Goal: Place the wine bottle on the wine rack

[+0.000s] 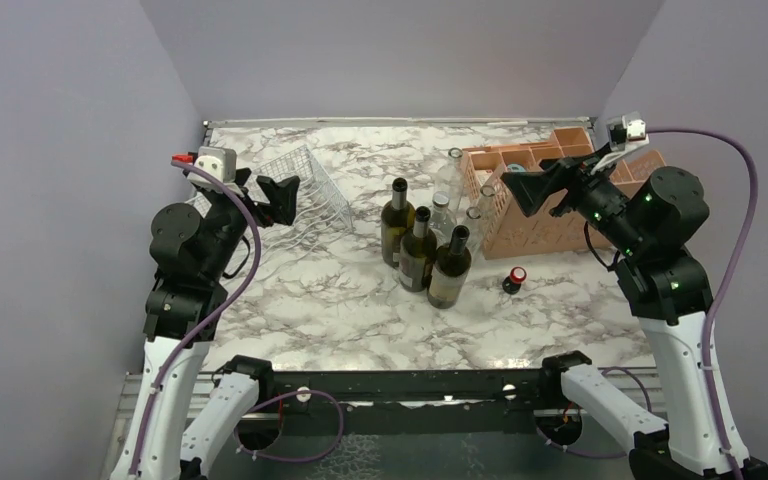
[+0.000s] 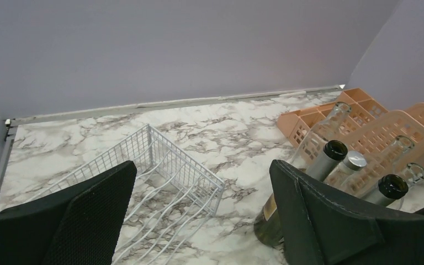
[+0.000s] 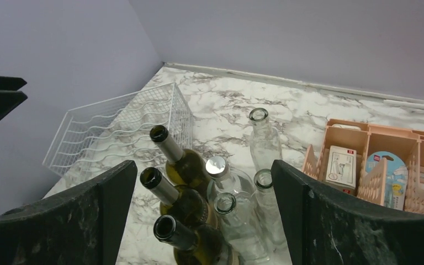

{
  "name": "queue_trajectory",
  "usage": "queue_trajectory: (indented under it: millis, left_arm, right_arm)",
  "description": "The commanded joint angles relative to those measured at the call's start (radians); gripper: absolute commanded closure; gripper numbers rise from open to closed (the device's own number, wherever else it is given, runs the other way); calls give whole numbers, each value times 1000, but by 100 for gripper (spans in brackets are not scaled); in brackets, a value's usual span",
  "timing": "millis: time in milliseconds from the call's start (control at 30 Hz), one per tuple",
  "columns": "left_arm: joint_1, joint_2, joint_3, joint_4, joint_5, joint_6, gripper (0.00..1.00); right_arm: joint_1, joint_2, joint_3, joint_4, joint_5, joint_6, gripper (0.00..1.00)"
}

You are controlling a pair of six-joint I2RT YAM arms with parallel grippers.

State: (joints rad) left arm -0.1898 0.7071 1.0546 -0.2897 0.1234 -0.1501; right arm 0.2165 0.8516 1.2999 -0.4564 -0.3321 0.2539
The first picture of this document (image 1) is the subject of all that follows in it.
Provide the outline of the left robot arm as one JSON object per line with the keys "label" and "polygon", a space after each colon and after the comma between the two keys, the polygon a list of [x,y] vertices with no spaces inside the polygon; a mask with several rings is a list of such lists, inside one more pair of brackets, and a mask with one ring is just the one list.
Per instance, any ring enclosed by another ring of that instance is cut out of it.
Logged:
{"label": "left robot arm", "polygon": [[142,380],[113,479],[207,478],[245,408],[262,410],[274,397],[270,362],[243,359],[226,383],[230,393],[187,421],[216,325],[259,270],[262,229],[293,224],[300,180],[257,177],[266,196],[257,202],[245,187],[248,168],[220,177],[193,165],[183,169],[210,207],[201,214],[173,203],[152,220],[149,253],[157,270],[145,306]]}

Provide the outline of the green bottle silver neck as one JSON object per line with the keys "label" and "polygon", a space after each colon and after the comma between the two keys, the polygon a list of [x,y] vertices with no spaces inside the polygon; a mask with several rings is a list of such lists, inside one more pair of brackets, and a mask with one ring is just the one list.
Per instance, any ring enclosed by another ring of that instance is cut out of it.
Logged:
{"label": "green bottle silver neck", "polygon": [[408,182],[398,177],[391,185],[391,199],[380,216],[381,252],[383,261],[396,268],[400,260],[400,245],[404,234],[413,226],[415,207],[407,198]]}

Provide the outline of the green wine bottle front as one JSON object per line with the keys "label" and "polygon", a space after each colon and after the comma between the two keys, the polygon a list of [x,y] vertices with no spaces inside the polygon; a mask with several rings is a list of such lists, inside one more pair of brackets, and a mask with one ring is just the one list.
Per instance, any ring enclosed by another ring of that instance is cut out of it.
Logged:
{"label": "green wine bottle front", "polygon": [[472,254],[467,246],[469,239],[469,228],[457,225],[449,242],[437,249],[426,292],[433,307],[448,309],[456,304],[472,266]]}

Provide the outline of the green bottle black neck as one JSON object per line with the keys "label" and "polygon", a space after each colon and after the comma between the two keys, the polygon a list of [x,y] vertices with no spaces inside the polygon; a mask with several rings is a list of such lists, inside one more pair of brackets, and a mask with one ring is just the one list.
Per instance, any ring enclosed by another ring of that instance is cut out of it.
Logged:
{"label": "green bottle black neck", "polygon": [[438,248],[437,235],[430,228],[431,210],[416,209],[413,226],[401,239],[398,264],[399,280],[409,292],[428,288]]}

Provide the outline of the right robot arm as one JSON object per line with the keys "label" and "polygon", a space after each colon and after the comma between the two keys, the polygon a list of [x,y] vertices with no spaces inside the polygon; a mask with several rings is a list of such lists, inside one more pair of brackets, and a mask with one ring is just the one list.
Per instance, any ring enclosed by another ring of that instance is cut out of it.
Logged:
{"label": "right robot arm", "polygon": [[650,345],[667,414],[635,403],[580,352],[544,361],[539,398],[582,407],[623,447],[637,479],[767,479],[768,465],[748,452],[717,386],[711,287],[686,249],[709,215],[698,178],[661,167],[627,196],[607,174],[564,158],[501,179],[527,215],[560,194],[553,215],[579,213],[620,253],[614,272]]}

